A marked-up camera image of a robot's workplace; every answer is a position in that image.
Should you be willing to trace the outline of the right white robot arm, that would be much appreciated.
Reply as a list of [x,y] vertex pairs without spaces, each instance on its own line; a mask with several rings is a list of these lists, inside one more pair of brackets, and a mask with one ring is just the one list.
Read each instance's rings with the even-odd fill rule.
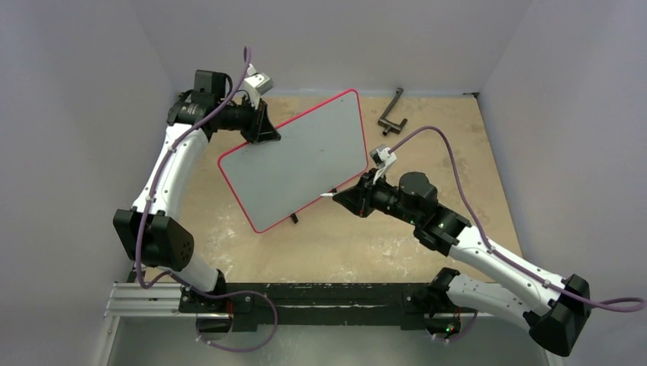
[[427,249],[463,262],[492,279],[491,284],[465,274],[438,275],[428,290],[438,310],[452,305],[498,316],[526,330],[546,351],[568,357],[591,315],[590,285],[577,274],[565,278],[534,265],[482,235],[467,218],[442,205],[438,190],[422,172],[404,174],[397,185],[377,169],[357,184],[332,195],[351,214],[373,211],[408,223]]

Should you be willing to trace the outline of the red framed whiteboard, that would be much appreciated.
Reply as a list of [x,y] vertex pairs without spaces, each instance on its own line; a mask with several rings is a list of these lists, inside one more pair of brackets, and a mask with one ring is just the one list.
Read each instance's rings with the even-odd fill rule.
[[244,143],[217,166],[253,232],[264,233],[361,175],[369,165],[359,93],[351,88]]

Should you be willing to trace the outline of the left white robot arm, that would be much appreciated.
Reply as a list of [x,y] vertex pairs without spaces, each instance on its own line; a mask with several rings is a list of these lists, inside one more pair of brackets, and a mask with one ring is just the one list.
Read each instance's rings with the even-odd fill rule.
[[248,143],[279,141],[262,95],[274,82],[248,66],[238,82],[223,72],[197,70],[191,89],[169,109],[162,149],[143,190],[127,209],[116,210],[113,225],[140,286],[152,287],[144,268],[158,268],[198,291],[198,302],[210,312],[227,304],[219,286],[224,276],[195,254],[193,235],[179,223],[188,179],[213,134],[237,131]]

